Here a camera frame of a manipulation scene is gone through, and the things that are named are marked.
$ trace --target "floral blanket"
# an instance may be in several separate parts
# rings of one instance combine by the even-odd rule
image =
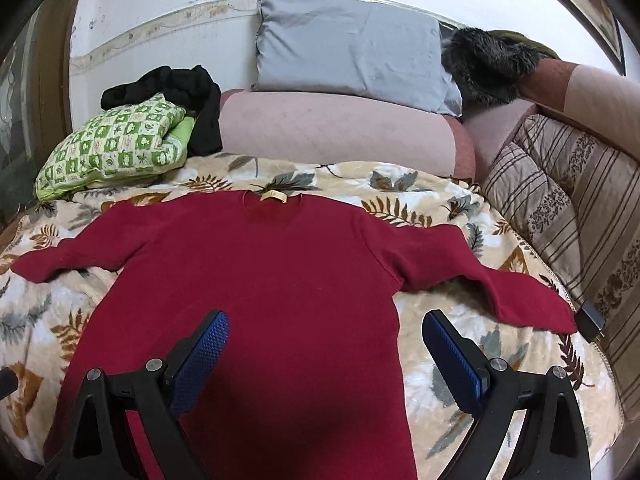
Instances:
[[[526,272],[568,300],[558,279],[529,245],[477,194],[477,186],[465,182],[376,162],[315,166],[222,153],[192,158],[180,170],[138,186],[76,192],[68,200],[41,205],[20,220],[14,240],[0,254],[0,365],[12,368],[20,379],[18,391],[0,405],[0,426],[30,460],[43,460],[42,446],[65,370],[117,272],[96,267],[72,270],[37,285],[12,273],[11,264],[27,251],[75,237],[118,200],[143,206],[190,192],[274,189],[351,203],[396,226],[428,228],[449,222],[460,227],[485,265]],[[170,279],[169,263],[167,271]],[[496,323],[484,314],[482,300],[464,280],[417,294],[398,293],[394,300],[401,327],[398,348],[406,411],[422,480],[437,478],[472,421],[457,409],[422,343],[422,318],[434,308],[443,310],[458,331],[488,356],[501,356],[513,368],[544,373],[562,365],[580,403],[593,464],[619,435],[623,417],[609,365],[597,346],[581,336]],[[489,478],[502,477],[523,419],[523,412],[514,416]]]

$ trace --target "striped cushion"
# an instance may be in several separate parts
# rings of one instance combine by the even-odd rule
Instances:
[[[602,347],[623,408],[640,416],[640,166],[595,137],[527,118],[482,190],[560,277],[607,317]]]

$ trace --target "green pillow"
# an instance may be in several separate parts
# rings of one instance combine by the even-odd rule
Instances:
[[[53,200],[88,184],[110,186],[184,165],[194,119],[156,94],[101,113],[55,147],[36,178],[36,196]]]

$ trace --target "sweater sleeve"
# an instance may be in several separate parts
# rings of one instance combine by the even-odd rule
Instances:
[[[486,308],[500,322],[556,333],[577,330],[565,300],[531,276],[482,265],[455,225],[397,228],[365,212],[361,225],[369,249],[399,290],[427,289],[464,276],[481,283]]]
[[[128,200],[118,202],[76,238],[24,254],[14,262],[12,271],[30,282],[41,283],[64,269],[97,266],[117,270],[179,213],[179,202],[180,199],[137,207]]]

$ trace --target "metal screw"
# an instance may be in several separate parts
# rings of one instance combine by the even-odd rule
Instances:
[[[507,364],[507,361],[505,361],[504,359],[500,359],[499,357],[494,357],[493,359],[491,359],[489,361],[489,364],[491,365],[491,368],[493,368],[497,372],[503,372],[509,366]]]
[[[149,359],[149,361],[146,362],[145,368],[150,372],[159,370],[162,368],[162,359]]]
[[[98,377],[102,375],[100,368],[91,368],[86,374],[86,378],[90,381],[95,381]]]
[[[561,366],[554,366],[551,369],[552,369],[554,375],[558,379],[564,379],[566,377],[566,370],[564,370],[564,368],[562,368]]]

